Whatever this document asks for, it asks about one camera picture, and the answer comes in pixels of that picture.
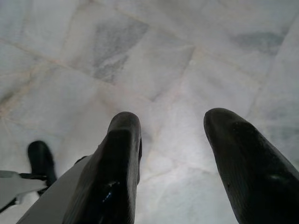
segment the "marble floor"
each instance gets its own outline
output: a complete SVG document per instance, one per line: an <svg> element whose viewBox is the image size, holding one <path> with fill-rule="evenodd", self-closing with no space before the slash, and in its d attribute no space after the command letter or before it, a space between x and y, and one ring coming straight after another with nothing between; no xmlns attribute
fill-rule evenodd
<svg viewBox="0 0 299 224"><path fill-rule="evenodd" d="M130 111L135 223L236 224L203 116L233 110L299 167L298 13L297 0L0 0L0 169L30 172L39 139L61 176Z"/></svg>

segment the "black rubber boot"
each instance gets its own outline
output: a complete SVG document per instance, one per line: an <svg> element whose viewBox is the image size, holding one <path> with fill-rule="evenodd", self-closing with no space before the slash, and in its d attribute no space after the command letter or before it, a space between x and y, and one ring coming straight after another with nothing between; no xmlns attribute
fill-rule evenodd
<svg viewBox="0 0 299 224"><path fill-rule="evenodd" d="M34 141L28 146L28 158L33 175L43 175L47 188L38 191L41 196L56 180L54 161L51 151L43 141Z"/></svg>

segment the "white floor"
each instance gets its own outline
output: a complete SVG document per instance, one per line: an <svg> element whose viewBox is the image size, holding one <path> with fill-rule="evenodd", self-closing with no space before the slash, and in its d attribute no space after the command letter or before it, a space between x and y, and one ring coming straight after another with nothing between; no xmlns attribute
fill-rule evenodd
<svg viewBox="0 0 299 224"><path fill-rule="evenodd" d="M0 169L30 172L26 147L44 140L60 176L131 111L135 223L237 223L203 116L233 110L298 167L298 12L297 0L0 0Z"/></svg>

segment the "person's foot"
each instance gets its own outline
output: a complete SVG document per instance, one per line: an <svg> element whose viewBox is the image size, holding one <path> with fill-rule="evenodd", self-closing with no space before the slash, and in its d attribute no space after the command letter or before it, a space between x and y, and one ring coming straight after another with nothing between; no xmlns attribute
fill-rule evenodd
<svg viewBox="0 0 299 224"><path fill-rule="evenodd" d="M28 146L28 158L33 175L43 175L47 188L38 191L41 196L56 180L52 153L43 141L34 141Z"/></svg>

